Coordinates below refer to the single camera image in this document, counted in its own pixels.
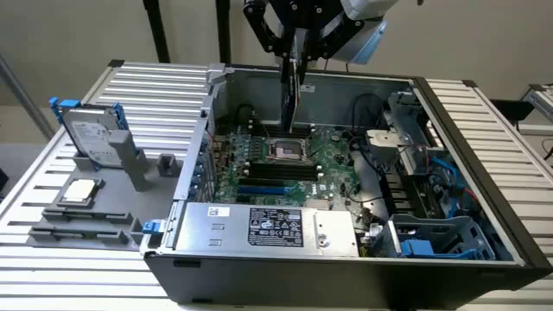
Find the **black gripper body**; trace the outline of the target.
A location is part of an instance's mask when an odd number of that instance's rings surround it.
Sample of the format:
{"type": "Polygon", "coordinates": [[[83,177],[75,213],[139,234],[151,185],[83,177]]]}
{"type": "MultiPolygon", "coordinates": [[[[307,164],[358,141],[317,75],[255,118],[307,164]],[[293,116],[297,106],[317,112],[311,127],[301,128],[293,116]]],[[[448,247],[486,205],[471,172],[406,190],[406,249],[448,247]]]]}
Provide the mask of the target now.
{"type": "Polygon", "coordinates": [[[321,29],[340,12],[339,0],[275,1],[275,15],[285,27],[321,29]]]}

